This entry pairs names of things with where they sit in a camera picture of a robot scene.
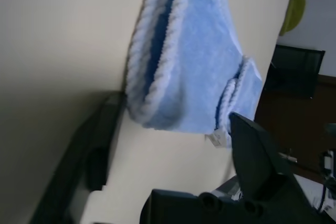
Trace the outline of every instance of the black cable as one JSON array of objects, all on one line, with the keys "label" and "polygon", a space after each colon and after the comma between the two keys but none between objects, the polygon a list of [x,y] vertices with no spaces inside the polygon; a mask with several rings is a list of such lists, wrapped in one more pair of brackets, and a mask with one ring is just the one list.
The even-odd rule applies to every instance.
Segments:
[{"label": "black cable", "polygon": [[321,210],[322,210],[322,206],[323,206],[324,200],[326,198],[326,191],[327,191],[327,187],[326,187],[325,183],[323,183],[322,198],[321,198],[320,206],[317,210],[318,212],[321,212]]}]

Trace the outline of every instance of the white wall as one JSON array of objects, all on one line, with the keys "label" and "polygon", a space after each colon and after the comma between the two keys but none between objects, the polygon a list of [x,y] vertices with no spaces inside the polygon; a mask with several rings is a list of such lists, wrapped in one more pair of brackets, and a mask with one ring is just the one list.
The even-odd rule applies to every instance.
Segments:
[{"label": "white wall", "polygon": [[0,0],[0,223],[27,223],[75,128],[120,90],[142,0]]},{"label": "white wall", "polygon": [[279,37],[288,46],[325,50],[320,74],[336,76],[336,0],[306,0],[299,25]]}]

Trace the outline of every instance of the light blue terry cloth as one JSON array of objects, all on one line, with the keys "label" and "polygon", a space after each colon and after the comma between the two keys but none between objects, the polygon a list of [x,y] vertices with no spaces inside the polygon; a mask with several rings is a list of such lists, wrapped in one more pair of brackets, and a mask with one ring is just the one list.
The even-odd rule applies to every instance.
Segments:
[{"label": "light blue terry cloth", "polygon": [[228,134],[231,111],[254,117],[262,82],[251,66],[227,0],[145,0],[129,51],[130,115],[158,130]]}]

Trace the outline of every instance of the white label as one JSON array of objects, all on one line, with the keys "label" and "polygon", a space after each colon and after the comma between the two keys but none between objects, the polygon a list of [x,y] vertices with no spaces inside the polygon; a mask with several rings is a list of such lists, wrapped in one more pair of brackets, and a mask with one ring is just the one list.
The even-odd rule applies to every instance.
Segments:
[{"label": "white label", "polygon": [[211,135],[206,135],[216,148],[226,148],[226,137],[222,130],[216,129]]}]

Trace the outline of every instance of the yellow object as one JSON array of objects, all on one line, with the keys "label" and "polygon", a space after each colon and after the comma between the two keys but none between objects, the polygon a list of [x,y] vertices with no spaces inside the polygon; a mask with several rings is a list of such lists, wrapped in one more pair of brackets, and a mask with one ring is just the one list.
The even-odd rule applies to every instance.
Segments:
[{"label": "yellow object", "polygon": [[286,32],[293,30],[300,23],[305,7],[306,0],[289,0],[280,36],[283,36]]}]

